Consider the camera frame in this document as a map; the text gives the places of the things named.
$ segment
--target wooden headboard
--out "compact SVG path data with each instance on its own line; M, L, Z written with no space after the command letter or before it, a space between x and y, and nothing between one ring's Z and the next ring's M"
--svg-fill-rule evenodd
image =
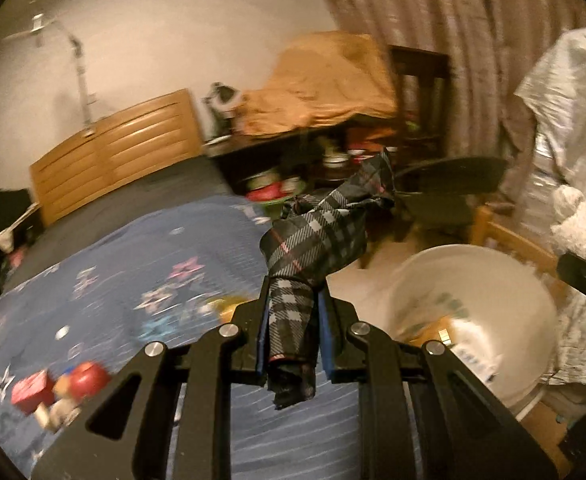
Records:
M202 142L185 89L100 119L31 166L46 225L146 174L199 155Z

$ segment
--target dark wooden chair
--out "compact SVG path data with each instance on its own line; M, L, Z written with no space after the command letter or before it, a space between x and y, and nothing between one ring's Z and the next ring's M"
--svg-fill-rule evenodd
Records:
M404 167L413 162L444 156L444 134L450 104L451 74L447 54L389 46L395 95L396 165ZM417 84L407 81L413 76ZM415 120L407 124L406 88L415 90L418 110Z

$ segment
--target black plaid cloth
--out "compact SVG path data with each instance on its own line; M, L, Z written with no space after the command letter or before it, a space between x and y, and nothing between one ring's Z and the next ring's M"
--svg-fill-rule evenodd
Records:
M393 205L388 152L364 160L337 189L300 195L260 240L269 276L269 389L277 409L315 395L319 345L315 289L366 250L369 206Z

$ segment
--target wall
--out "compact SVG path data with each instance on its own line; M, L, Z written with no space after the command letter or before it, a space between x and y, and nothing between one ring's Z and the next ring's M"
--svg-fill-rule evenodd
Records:
M335 23L323 0L7 0L0 9L0 187L29 187L29 165L82 128L71 48L54 28L11 42L44 10L84 43L94 119L214 81L259 88L300 33Z

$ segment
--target wooden chair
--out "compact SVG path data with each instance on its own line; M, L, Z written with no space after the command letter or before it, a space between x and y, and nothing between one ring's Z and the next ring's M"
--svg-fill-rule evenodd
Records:
M497 249L508 253L522 263L532 264L535 273L546 285L557 306L566 297L566 283L557 277L557 257L531 240L507 229L493 219L493 212L487 206L476 209L469 243L477 246L487 245L491 239Z
M396 164L405 166L413 161L444 156L444 131L450 101L450 67L447 54L389 46L394 68L397 99ZM406 124L405 89L407 76L417 78L418 128L410 132Z

